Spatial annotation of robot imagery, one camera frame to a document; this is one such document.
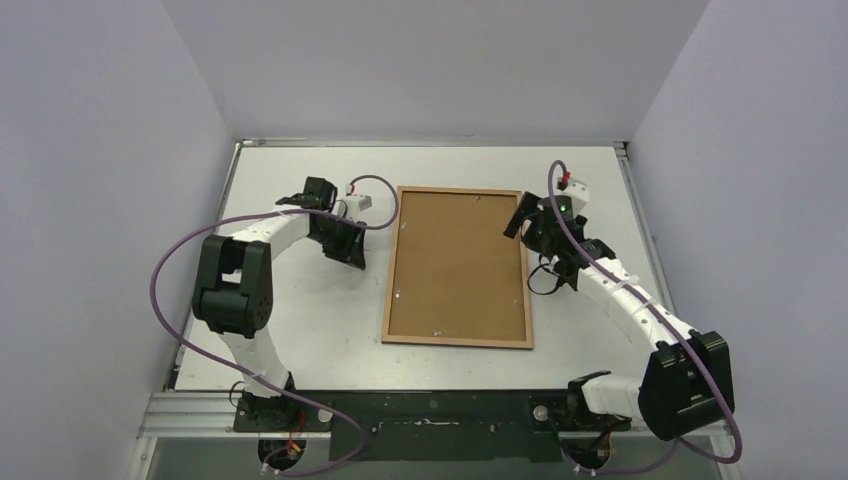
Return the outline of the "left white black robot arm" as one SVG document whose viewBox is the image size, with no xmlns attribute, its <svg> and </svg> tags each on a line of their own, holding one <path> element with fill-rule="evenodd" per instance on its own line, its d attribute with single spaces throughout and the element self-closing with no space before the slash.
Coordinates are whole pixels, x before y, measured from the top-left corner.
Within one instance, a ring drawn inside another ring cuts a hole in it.
<svg viewBox="0 0 848 480">
<path fill-rule="evenodd" d="M 328 180 L 306 179 L 301 192 L 278 200 L 273 210 L 234 233 L 207 236 L 201 246 L 192 311 L 217 334 L 242 375 L 240 408 L 273 430 L 295 426 L 302 416 L 292 395 L 295 381 L 270 336 L 274 260 L 304 239 L 334 261 L 364 269 L 366 224 L 372 200 L 353 186 L 343 193 Z"/>
</svg>

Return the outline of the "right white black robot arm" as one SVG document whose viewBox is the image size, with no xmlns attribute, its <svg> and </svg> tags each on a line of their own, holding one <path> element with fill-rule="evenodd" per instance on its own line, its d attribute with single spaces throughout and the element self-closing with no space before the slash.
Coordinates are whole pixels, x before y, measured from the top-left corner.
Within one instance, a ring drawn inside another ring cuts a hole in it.
<svg viewBox="0 0 848 480">
<path fill-rule="evenodd" d="M 674 440 L 735 412 L 729 346 L 672 314 L 641 287 L 615 252 L 584 234 L 587 220 L 569 195 L 524 193 L 505 227 L 539 258 L 539 269 L 591 300 L 645 361 L 639 378 L 600 370 L 568 385 L 568 421 L 588 429 L 603 417 L 643 421 Z"/>
</svg>

